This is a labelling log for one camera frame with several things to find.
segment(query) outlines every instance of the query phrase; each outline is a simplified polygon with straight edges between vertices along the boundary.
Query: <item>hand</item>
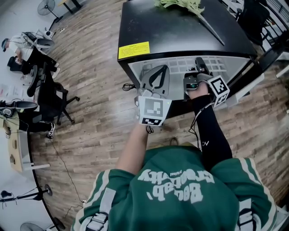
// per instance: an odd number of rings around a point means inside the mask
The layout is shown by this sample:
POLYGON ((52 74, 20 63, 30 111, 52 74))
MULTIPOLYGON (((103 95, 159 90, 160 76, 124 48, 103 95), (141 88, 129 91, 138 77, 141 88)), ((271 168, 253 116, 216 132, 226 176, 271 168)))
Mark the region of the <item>hand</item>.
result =
POLYGON ((195 91, 188 91, 188 94, 190 99, 195 99, 200 96, 208 95, 209 94, 208 85, 204 82, 200 82, 198 89, 196 89, 195 91))
POLYGON ((6 135, 11 135, 11 130, 10 130, 10 128, 8 128, 9 130, 8 131, 6 131, 6 135))

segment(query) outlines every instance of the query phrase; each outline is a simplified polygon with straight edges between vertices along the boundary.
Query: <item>black arm sleeve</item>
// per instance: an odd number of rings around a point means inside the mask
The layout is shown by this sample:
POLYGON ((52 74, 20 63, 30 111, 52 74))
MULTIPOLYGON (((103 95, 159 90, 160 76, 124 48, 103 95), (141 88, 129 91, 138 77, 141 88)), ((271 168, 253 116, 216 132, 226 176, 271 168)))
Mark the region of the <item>black arm sleeve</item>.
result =
MULTIPOLYGON (((209 95, 193 99, 195 115, 209 103, 209 95)), ((223 160, 232 158, 231 148, 217 122, 212 106, 207 107, 199 114, 197 124, 202 145, 203 163, 207 170, 223 160)))

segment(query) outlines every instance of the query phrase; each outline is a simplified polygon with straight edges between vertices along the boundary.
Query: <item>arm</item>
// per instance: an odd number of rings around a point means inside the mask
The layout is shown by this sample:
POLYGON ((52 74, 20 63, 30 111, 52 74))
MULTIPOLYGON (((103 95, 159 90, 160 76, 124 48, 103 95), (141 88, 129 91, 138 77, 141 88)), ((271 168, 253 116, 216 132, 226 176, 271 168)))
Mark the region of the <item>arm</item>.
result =
MULTIPOLYGON (((210 103, 207 84, 201 83, 196 91, 189 92, 193 100, 195 115, 210 103)), ((212 106, 204 109, 197 117, 202 145, 203 162, 207 170, 217 163, 232 158, 232 151, 214 114, 212 106)))
POLYGON ((117 161, 116 169, 125 170, 136 175, 141 170, 147 142, 146 126, 136 124, 117 161))
POLYGON ((16 53, 16 55, 17 55, 17 57, 18 57, 19 62, 22 63, 22 54, 21 54, 21 50, 20 50, 19 48, 17 48, 17 50, 16 50, 15 53, 16 53))

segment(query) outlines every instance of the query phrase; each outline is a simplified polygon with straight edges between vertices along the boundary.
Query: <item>green leaves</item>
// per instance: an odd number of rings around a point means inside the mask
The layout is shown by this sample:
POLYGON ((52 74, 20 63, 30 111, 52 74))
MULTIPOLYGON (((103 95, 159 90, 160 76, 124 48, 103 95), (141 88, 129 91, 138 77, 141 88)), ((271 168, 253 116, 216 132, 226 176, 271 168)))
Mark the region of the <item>green leaves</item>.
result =
POLYGON ((187 8, 199 18, 201 17, 201 13, 205 10, 205 8, 199 8, 200 0, 156 0, 154 5, 157 7, 163 6, 164 8, 167 8, 173 4, 187 8))

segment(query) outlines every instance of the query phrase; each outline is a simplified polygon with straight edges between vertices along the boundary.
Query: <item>desk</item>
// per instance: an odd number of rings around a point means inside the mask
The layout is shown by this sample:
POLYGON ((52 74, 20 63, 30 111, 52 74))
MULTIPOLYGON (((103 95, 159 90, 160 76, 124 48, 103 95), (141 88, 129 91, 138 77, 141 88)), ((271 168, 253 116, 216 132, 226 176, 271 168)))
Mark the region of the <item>desk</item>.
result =
POLYGON ((196 57, 202 57, 213 75, 221 74, 227 83, 233 82, 257 57, 244 31, 220 2, 202 0, 203 7, 202 15, 224 46, 185 8, 155 7, 154 0, 123 3, 118 47, 149 42, 150 53, 118 62, 137 88, 146 69, 168 65, 173 86, 169 89, 173 102, 168 118, 192 111, 191 101, 184 101, 182 80, 185 73, 196 72, 192 70, 196 57))
MULTIPOLYGON (((62 0, 57 6, 61 6, 62 4, 67 8, 67 10, 73 14, 73 11, 68 7, 68 5, 66 4, 66 2, 68 2, 69 0, 62 0)), ((81 5, 78 3, 77 0, 71 0, 74 5, 76 6, 77 9, 80 9, 81 8, 81 5)))
POLYGON ((26 157, 29 156, 27 133, 19 130, 17 131, 18 133, 12 133, 8 139, 8 152, 11 167, 18 172, 50 167, 50 164, 35 166, 33 162, 26 160, 28 159, 26 157))

